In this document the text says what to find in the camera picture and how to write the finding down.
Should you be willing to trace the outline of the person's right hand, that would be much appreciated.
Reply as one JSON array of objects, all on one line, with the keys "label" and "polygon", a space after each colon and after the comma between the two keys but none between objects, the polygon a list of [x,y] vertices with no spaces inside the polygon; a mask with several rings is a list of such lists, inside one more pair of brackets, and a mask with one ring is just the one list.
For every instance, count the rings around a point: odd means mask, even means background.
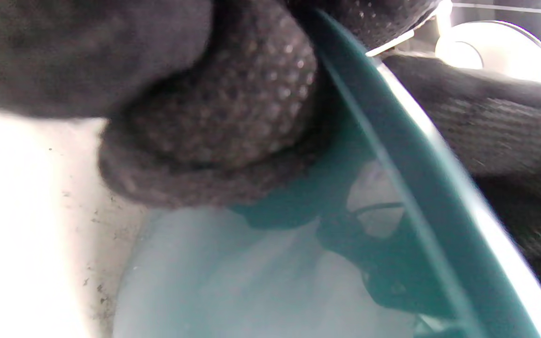
[{"label": "person's right hand", "polygon": [[541,83],[391,52],[382,62],[430,117],[541,282]]}]

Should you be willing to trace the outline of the person's left hand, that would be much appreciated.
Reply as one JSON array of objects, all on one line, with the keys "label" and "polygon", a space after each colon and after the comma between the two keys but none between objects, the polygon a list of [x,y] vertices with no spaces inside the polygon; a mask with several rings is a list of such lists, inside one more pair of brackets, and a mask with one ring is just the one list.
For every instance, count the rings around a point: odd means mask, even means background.
[{"label": "person's left hand", "polygon": [[333,130],[327,74],[296,19],[321,9],[373,49],[437,0],[0,0],[0,109],[105,118],[98,166],[148,206],[259,200]]}]

